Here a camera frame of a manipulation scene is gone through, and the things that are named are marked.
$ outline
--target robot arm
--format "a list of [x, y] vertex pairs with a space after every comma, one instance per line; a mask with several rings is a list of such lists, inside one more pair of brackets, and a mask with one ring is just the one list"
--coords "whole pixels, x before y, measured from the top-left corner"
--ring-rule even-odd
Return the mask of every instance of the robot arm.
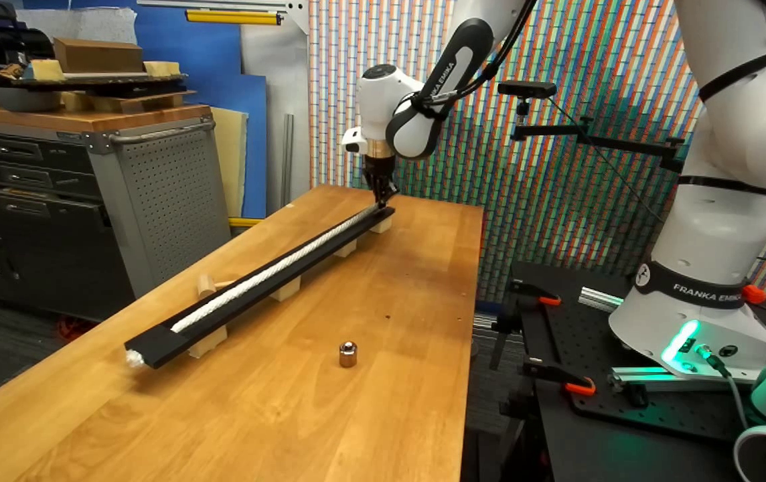
[[536, 0], [459, 0], [450, 41], [427, 84], [392, 66], [375, 66], [363, 75], [358, 86], [363, 132], [348, 132], [343, 143], [348, 150], [363, 150], [363, 175], [378, 206], [398, 193], [392, 185], [398, 158], [419, 162], [438, 150], [447, 114], [497, 75], [534, 7]]
[[731, 377], [755, 384], [766, 328], [743, 284], [766, 246], [766, 0], [676, 8], [706, 115], [674, 213], [611, 329], [676, 376], [718, 376], [696, 357], [714, 348]]

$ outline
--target drawer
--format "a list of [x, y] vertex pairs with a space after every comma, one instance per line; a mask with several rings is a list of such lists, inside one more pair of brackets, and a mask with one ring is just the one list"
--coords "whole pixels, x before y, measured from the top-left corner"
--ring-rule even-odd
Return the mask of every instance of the drawer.
[[0, 190], [0, 232], [20, 241], [92, 240], [111, 232], [100, 205]]
[[64, 173], [92, 173], [88, 150], [72, 146], [0, 136], [0, 162]]
[[37, 190], [71, 199], [100, 199], [95, 178], [76, 173], [50, 173], [23, 163], [0, 163], [0, 189]]

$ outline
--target perforated wall panel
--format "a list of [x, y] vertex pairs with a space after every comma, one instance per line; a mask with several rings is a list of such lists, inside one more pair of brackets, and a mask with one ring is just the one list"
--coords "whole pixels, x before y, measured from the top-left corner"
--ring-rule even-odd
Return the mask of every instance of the perforated wall panel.
[[142, 234], [151, 281], [158, 284], [229, 241], [229, 217], [209, 132], [119, 149]]

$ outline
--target wooden table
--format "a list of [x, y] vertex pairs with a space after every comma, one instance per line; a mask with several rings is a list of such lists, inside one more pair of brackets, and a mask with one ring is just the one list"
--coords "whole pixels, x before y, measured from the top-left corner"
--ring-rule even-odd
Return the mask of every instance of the wooden table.
[[0, 479], [459, 479], [479, 210], [394, 199], [392, 232], [238, 317], [209, 357], [125, 364], [125, 340], [191, 305], [201, 273], [249, 273], [370, 201], [303, 195], [4, 386]]
[[37, 130], [37, 132], [120, 132], [120, 130], [146, 130], [153, 123], [181, 123], [213, 118], [213, 111], [204, 104], [153, 111], [153, 114], [8, 114], [0, 111], [0, 130]]

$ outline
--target gray metal cabinet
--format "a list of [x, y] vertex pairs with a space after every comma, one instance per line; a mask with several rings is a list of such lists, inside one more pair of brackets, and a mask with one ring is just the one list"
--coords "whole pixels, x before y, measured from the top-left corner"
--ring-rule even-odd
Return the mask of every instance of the gray metal cabinet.
[[103, 323], [226, 244], [209, 126], [0, 130], [0, 300]]

